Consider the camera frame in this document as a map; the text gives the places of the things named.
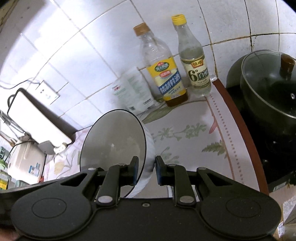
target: wall socket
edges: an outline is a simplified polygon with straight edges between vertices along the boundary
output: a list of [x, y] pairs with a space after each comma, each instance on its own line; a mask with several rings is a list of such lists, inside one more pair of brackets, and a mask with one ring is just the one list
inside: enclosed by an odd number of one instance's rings
[[59, 94], [56, 93], [52, 88], [50, 88], [44, 81], [35, 90], [36, 98], [45, 105], [50, 105], [57, 98]]

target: yellow label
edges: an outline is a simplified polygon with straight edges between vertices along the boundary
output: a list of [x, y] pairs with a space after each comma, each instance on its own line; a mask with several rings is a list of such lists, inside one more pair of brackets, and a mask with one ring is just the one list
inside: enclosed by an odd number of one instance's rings
[[204, 88], [211, 84], [205, 56], [196, 59], [181, 59], [194, 88]]
[[165, 101], [186, 93], [174, 59], [156, 62], [147, 68]]
[[4, 189], [4, 190], [6, 190], [6, 188], [7, 188], [7, 182], [6, 182], [6, 181], [3, 181], [3, 180], [1, 180], [1, 181], [0, 181], [0, 188], [2, 188], [2, 189]]

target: glass bottle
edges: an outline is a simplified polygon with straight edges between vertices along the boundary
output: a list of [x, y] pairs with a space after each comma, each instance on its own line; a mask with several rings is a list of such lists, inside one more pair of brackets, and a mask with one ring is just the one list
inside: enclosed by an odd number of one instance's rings
[[183, 14], [172, 16], [179, 39], [179, 55], [197, 96], [208, 95], [211, 81], [202, 45], [190, 31]]
[[142, 40], [141, 52], [144, 62], [166, 104], [176, 106], [188, 100], [169, 47], [154, 36], [146, 23], [141, 23], [133, 29]]

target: brown bottle cap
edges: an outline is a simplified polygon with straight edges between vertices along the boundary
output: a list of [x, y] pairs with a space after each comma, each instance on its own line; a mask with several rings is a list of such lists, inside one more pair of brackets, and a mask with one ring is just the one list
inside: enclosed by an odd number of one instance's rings
[[150, 28], [147, 26], [146, 23], [141, 23], [141, 24], [137, 25], [136, 27], [134, 27], [133, 29], [134, 29], [137, 36], [140, 36], [140, 35], [145, 34], [150, 31]]
[[288, 54], [281, 55], [281, 69], [287, 74], [292, 73], [295, 65], [295, 59]]

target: black stovetop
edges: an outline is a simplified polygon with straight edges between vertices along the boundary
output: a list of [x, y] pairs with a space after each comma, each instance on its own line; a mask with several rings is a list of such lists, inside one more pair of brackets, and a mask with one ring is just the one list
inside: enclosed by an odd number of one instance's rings
[[296, 139], [278, 142], [266, 136], [249, 114], [239, 85], [227, 89], [239, 109], [257, 148], [269, 191], [285, 183], [296, 184]]

